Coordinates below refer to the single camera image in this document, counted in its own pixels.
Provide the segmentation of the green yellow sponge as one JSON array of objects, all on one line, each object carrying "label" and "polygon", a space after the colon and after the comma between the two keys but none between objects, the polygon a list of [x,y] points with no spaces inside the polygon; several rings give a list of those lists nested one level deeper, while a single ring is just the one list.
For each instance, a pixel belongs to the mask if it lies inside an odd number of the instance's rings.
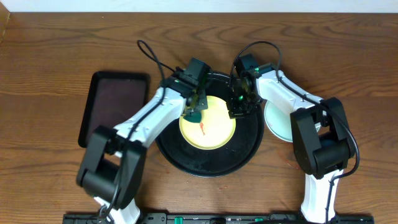
[{"label": "green yellow sponge", "polygon": [[201,112],[183,114],[182,118],[191,123],[201,123],[201,121],[202,121]]}]

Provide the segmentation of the yellow plate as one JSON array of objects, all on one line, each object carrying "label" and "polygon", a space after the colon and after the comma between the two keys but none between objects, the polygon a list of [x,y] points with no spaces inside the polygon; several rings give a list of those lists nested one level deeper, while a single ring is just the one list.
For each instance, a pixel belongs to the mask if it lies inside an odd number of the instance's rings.
[{"label": "yellow plate", "polygon": [[189,122],[181,116],[178,125],[189,144],[202,150],[214,150],[233,137],[236,120],[229,117],[225,100],[216,96],[207,96],[206,99],[208,108],[201,111],[199,123]]}]

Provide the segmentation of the light green plate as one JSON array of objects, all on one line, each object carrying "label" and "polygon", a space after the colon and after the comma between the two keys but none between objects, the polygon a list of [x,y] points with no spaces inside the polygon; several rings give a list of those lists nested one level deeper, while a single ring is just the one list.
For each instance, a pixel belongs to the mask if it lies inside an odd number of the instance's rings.
[{"label": "light green plate", "polygon": [[290,122],[291,113],[292,111],[289,111],[287,114],[285,114],[270,101],[267,101],[265,104],[264,118],[267,127],[272,134],[287,142],[293,142]]}]

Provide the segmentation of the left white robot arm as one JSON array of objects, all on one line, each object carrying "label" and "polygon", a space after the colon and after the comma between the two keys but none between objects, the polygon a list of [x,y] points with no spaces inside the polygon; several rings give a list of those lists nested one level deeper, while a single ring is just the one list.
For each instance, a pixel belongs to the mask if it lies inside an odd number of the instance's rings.
[{"label": "left white robot arm", "polygon": [[133,117],[113,128],[98,126],[88,141],[77,184],[101,207],[97,223],[136,223],[141,215],[134,197],[141,184],[147,148],[174,120],[195,109],[209,72],[175,72],[161,81],[153,98]]}]

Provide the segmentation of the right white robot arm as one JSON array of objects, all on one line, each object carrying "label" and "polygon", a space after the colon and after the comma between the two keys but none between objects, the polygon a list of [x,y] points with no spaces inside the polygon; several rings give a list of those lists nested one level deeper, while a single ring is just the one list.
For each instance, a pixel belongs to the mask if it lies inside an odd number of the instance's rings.
[{"label": "right white robot arm", "polygon": [[358,144],[348,126],[342,102],[312,95],[271,63],[235,64],[230,78],[232,117],[247,115],[262,100],[288,116],[294,156],[305,173],[305,196],[300,211],[311,223],[335,219],[334,201],[339,179],[351,158],[359,159]]}]

